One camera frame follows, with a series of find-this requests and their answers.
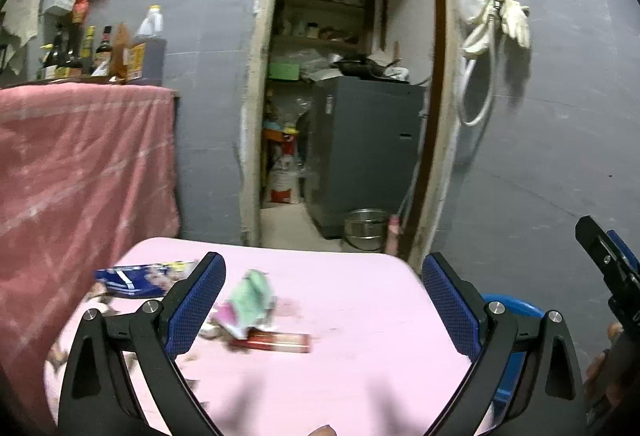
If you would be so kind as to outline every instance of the table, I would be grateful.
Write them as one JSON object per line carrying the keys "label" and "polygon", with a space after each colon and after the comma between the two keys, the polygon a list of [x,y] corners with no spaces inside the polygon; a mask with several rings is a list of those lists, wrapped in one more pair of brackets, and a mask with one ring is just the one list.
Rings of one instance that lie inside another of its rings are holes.
{"label": "table", "polygon": [[[118,265],[200,260],[207,252],[226,261],[217,304],[255,268],[268,274],[278,297],[277,329],[312,335],[309,354],[233,353],[198,337],[178,356],[183,376],[196,381],[196,397],[225,436],[306,436],[326,424],[338,436],[422,436],[469,368],[420,281],[395,257],[153,238]],[[142,302],[115,299],[111,307],[128,313]],[[89,307],[79,305],[67,323],[63,347],[71,346]],[[46,366],[47,396],[57,413],[62,372]],[[137,364],[131,377],[147,421],[168,432]]]}

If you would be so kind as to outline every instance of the white gloves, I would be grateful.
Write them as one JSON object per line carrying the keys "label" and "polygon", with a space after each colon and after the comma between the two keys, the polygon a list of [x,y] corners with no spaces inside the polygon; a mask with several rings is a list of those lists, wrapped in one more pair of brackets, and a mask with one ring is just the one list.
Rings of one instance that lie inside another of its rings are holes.
{"label": "white gloves", "polygon": [[526,49],[531,46],[529,23],[524,13],[528,9],[528,6],[522,6],[516,0],[504,0],[500,7],[502,32],[517,41],[518,46]]}
{"label": "white gloves", "polygon": [[[468,59],[479,57],[489,48],[489,16],[494,11],[495,1],[484,0],[480,12],[470,21],[470,24],[477,26],[462,45],[464,56]],[[524,13],[529,7],[522,6],[516,0],[500,1],[502,2],[500,7],[502,31],[517,41],[521,48],[529,48],[531,46],[529,24]]]}

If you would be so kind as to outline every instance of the stainless steel pot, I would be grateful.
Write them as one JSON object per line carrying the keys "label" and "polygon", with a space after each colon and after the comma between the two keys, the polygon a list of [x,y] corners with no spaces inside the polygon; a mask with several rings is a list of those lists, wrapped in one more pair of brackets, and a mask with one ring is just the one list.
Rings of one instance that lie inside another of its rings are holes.
{"label": "stainless steel pot", "polygon": [[344,238],[359,250],[379,252],[386,239],[388,219],[384,210],[354,210],[344,220]]}

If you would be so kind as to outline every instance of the gray appliance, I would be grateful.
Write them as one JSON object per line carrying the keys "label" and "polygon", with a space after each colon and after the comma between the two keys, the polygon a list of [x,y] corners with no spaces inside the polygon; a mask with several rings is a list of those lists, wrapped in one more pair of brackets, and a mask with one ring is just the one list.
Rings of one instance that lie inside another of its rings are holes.
{"label": "gray appliance", "polygon": [[304,189],[322,236],[341,237],[352,210],[398,210],[417,159],[424,91],[356,77],[314,84]]}

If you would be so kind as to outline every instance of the green box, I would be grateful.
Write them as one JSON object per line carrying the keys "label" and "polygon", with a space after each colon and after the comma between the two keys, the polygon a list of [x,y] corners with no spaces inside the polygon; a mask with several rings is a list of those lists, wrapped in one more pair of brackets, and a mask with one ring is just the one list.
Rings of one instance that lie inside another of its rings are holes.
{"label": "green box", "polygon": [[269,78],[276,80],[299,80],[300,66],[284,62],[269,63]]}

